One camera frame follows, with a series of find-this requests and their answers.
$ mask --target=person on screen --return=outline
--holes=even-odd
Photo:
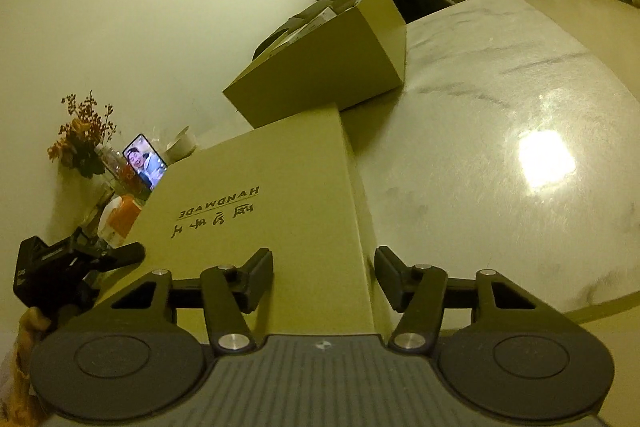
[[[164,174],[164,164],[157,154],[143,154],[137,147],[132,147],[127,151],[127,158],[148,187],[154,188],[158,185]]]
[[[137,147],[132,147],[127,151],[126,156],[127,156],[127,160],[129,160],[129,163],[131,164],[131,166],[136,170],[136,172],[138,173],[138,176],[140,176],[140,179],[142,179],[143,183],[147,187],[153,188],[154,186],[151,183],[151,180],[146,175],[145,157],[142,155],[142,152],[140,152],[140,149],[138,149]]]

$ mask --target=floor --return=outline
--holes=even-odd
[[[640,100],[640,9],[619,0],[525,0],[570,33]]]

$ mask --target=dried flower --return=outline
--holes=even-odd
[[[74,118],[60,126],[60,137],[47,149],[49,159],[60,158],[62,165],[77,168],[87,178],[104,172],[104,166],[95,154],[95,146],[108,142],[116,131],[116,126],[109,120],[113,106],[105,105],[105,114],[100,116],[94,109],[97,102],[91,91],[80,103],[76,102],[74,94],[63,98],[62,103],[66,103],[66,111]]]

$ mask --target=metal screw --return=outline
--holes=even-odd
[[[238,351],[244,349],[250,343],[249,337],[242,333],[227,333],[218,339],[218,345],[223,349]]]
[[[332,346],[333,346],[333,344],[332,344],[331,342],[326,341],[326,340],[324,340],[324,339],[322,339],[322,340],[321,340],[321,341],[319,341],[319,342],[316,342],[316,347],[317,347],[318,349],[321,349],[322,351],[324,351],[325,349],[329,349],[329,348],[330,348],[330,347],[332,347]]]
[[[419,333],[400,333],[394,338],[394,344],[401,349],[417,349],[426,343],[427,341]]]

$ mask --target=table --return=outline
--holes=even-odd
[[[403,91],[342,117],[378,243],[407,264],[493,268],[563,312],[640,287],[640,105],[524,1],[409,24]]]

